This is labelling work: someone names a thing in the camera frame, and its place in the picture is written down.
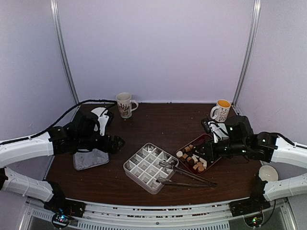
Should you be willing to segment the white divided tin box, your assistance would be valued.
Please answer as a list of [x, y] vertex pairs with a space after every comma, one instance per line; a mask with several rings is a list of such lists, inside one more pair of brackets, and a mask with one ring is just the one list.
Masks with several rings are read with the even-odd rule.
[[179, 164], [178, 159], [171, 154], [153, 143], [146, 143], [123, 164], [123, 169], [130, 179], [155, 195], [164, 186], [158, 179], [170, 179], [175, 173], [174, 170], [161, 166], [162, 161], [175, 166]]

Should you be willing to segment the bunny print tin lid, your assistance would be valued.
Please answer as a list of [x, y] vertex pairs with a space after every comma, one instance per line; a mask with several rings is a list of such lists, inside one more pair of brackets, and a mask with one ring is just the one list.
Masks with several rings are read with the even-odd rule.
[[77, 171], [86, 170], [109, 162], [109, 154], [98, 149], [91, 152], [77, 152], [73, 155], [73, 166]]

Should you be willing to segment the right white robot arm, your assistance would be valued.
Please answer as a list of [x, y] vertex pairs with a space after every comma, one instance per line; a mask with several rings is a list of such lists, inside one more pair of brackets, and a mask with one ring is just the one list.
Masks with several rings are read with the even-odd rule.
[[[307, 166], [305, 145], [292, 142], [277, 132], [255, 134], [246, 116], [235, 115], [219, 124], [203, 119], [201, 125], [206, 132], [212, 133], [215, 139], [196, 146], [192, 152], [206, 161], [243, 156], [248, 160], [267, 163], [286, 163], [301, 168]], [[254, 212], [264, 202], [306, 192], [306, 174], [274, 182], [258, 179], [255, 190], [246, 200], [246, 208]]]

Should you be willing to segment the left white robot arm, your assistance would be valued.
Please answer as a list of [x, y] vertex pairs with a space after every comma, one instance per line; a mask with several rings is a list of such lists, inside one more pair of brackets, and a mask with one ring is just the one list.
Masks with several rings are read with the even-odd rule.
[[62, 189], [48, 181], [16, 173], [10, 164], [43, 156], [56, 156], [64, 153], [92, 152], [117, 153], [125, 141], [118, 136], [105, 133], [113, 114], [105, 111], [102, 115], [93, 112], [77, 112], [65, 126], [51, 126], [32, 136], [7, 140], [0, 144], [0, 189], [30, 196], [50, 203], [59, 213], [69, 209], [69, 202]]

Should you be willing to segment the red chocolate tray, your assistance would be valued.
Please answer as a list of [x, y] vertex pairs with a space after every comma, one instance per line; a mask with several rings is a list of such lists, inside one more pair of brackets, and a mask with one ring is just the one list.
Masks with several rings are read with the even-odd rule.
[[212, 139], [211, 135], [202, 134], [176, 151], [175, 156], [188, 171], [195, 175], [201, 175], [213, 167], [221, 158], [216, 161], [206, 161], [203, 158], [192, 154], [192, 149]]

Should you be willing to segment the white bowl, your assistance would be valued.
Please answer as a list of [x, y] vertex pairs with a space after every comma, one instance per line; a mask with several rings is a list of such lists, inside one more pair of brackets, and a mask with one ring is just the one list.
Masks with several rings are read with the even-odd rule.
[[108, 112], [108, 109], [105, 107], [97, 107], [91, 110], [91, 113], [97, 115], [98, 117], [104, 116]]

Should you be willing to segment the tall coral print mug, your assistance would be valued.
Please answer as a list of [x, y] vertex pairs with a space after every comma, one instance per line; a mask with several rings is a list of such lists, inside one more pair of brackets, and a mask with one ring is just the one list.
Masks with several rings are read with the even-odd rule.
[[123, 119], [129, 119], [132, 112], [139, 107], [139, 103], [132, 99], [132, 95], [127, 92], [119, 93], [116, 96], [118, 110]]

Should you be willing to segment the yellow interior mug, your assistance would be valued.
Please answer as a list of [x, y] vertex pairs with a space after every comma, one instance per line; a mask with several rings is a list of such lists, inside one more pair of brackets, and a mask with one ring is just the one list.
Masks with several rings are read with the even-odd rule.
[[211, 109], [210, 118], [222, 123], [227, 119], [230, 108], [231, 103], [229, 101], [220, 99], [217, 101], [216, 106]]

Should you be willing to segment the white bowl off table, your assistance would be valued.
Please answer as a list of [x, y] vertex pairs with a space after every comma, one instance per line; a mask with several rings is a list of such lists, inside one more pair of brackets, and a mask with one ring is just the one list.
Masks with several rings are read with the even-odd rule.
[[276, 182], [279, 180], [279, 175], [276, 169], [270, 165], [262, 165], [259, 169], [258, 175], [262, 181]]

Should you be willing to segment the front metal rail base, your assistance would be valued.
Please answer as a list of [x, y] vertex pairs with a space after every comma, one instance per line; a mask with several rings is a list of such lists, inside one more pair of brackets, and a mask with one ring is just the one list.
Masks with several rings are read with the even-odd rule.
[[264, 217], [261, 230], [296, 230], [289, 202], [233, 216], [228, 202], [165, 207], [120, 206], [87, 202], [83, 216], [74, 217], [66, 230], [249, 230], [247, 221]]

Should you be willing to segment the right aluminium frame post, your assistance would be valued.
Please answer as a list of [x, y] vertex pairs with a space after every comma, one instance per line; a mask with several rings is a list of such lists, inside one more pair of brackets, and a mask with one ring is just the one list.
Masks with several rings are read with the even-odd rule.
[[247, 76], [247, 72], [248, 72], [248, 68], [249, 68], [249, 64], [250, 64], [250, 60], [252, 56], [252, 51], [253, 51], [253, 47], [254, 47], [257, 32], [258, 32], [260, 12], [261, 12], [261, 0], [254, 0], [247, 47], [246, 47], [245, 56], [243, 59], [243, 64], [242, 64], [242, 68], [240, 71], [235, 95], [232, 101], [232, 106], [234, 109], [237, 109], [238, 107], [239, 97], [243, 89], [245, 78]]

